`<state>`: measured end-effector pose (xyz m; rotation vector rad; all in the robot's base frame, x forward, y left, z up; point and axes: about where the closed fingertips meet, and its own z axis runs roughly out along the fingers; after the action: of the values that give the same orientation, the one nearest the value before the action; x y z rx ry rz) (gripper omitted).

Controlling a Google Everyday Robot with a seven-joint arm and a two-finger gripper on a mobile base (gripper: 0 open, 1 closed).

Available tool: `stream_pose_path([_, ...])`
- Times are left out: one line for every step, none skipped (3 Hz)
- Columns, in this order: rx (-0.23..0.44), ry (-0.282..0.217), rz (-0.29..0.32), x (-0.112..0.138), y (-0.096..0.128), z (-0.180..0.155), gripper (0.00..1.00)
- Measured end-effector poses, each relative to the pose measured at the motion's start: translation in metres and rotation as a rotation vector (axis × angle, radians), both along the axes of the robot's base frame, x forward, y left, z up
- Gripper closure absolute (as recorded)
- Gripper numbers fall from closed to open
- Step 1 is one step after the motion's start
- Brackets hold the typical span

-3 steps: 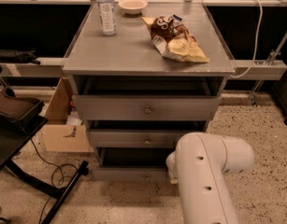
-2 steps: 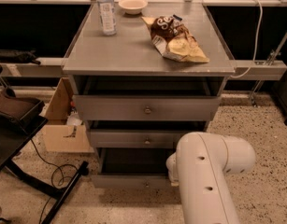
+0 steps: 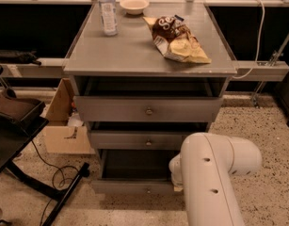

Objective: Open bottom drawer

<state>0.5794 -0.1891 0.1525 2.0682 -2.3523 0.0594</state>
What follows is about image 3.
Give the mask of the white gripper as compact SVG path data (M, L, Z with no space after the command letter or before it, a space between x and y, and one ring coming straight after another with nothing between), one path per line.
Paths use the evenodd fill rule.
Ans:
M184 188L181 170L181 156L177 154L169 162L169 170L171 173L171 181L174 184L174 192L182 192Z

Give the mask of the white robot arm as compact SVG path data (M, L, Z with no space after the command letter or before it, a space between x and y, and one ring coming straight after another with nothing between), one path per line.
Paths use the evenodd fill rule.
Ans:
M259 148L241 137L195 133L169 162L171 181L185 195L189 226L245 226L230 177L262 166Z

